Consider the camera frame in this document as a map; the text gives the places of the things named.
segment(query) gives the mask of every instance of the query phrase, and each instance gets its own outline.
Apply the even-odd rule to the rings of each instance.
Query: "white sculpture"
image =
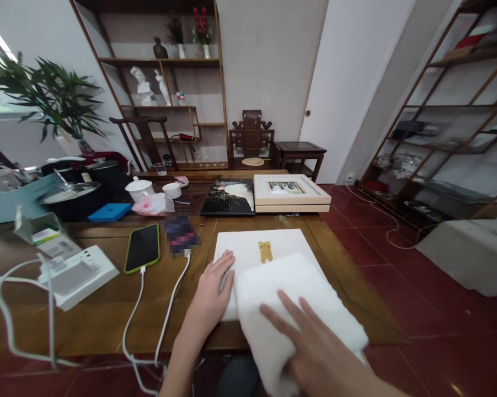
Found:
[[[160,91],[162,92],[162,96],[165,99],[166,106],[171,106],[171,101],[169,100],[169,93],[167,92],[167,87],[165,86],[164,77],[160,75],[160,72],[157,69],[155,69],[154,72],[156,73],[156,80],[160,85]]]
[[[140,100],[140,104],[142,106],[157,106],[157,102],[151,100],[154,92],[151,91],[151,84],[145,81],[145,74],[143,74],[142,69],[133,66],[131,74],[138,80],[138,94],[136,96]]]

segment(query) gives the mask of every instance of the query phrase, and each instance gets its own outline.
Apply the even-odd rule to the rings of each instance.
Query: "white towel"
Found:
[[[344,307],[336,291],[314,264],[302,254],[293,254],[246,270],[234,279],[239,321],[250,344],[261,381],[272,397],[299,394],[283,368],[296,353],[291,340],[279,333],[259,312],[262,303],[298,328],[277,296],[282,289],[298,303],[305,298],[313,310],[361,361],[368,343],[364,328]]]

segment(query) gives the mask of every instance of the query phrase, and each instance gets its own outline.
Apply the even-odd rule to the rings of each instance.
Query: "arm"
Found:
[[[222,276],[235,260],[233,252],[226,250],[215,263],[208,264],[200,276],[197,291],[175,339],[159,397],[189,395],[196,361],[202,346],[226,311],[235,272],[228,273],[221,292],[219,286]]]

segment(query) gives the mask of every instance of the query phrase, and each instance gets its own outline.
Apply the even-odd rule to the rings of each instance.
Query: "pot lid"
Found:
[[[132,177],[134,179],[133,182],[130,182],[127,186],[125,186],[126,191],[138,191],[138,190],[143,190],[148,188],[153,184],[153,182],[145,180],[145,179],[138,179],[137,176]]]
[[[38,202],[41,204],[55,204],[75,199],[96,190],[99,186],[101,186],[101,184],[98,182],[62,184],[39,198]]]
[[[118,166],[119,163],[116,160],[105,161],[104,157],[94,159],[95,163],[87,165],[88,169],[103,169]]]

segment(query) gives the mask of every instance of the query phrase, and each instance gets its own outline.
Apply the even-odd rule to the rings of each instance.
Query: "metal pot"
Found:
[[[107,204],[98,182],[63,184],[38,199],[38,203],[64,222],[85,220]]]
[[[120,169],[120,164],[115,160],[105,161],[105,158],[94,159],[95,163],[85,168],[94,182],[101,183],[101,189],[109,200],[120,200],[128,196],[125,187],[132,182],[130,162],[127,173]]]

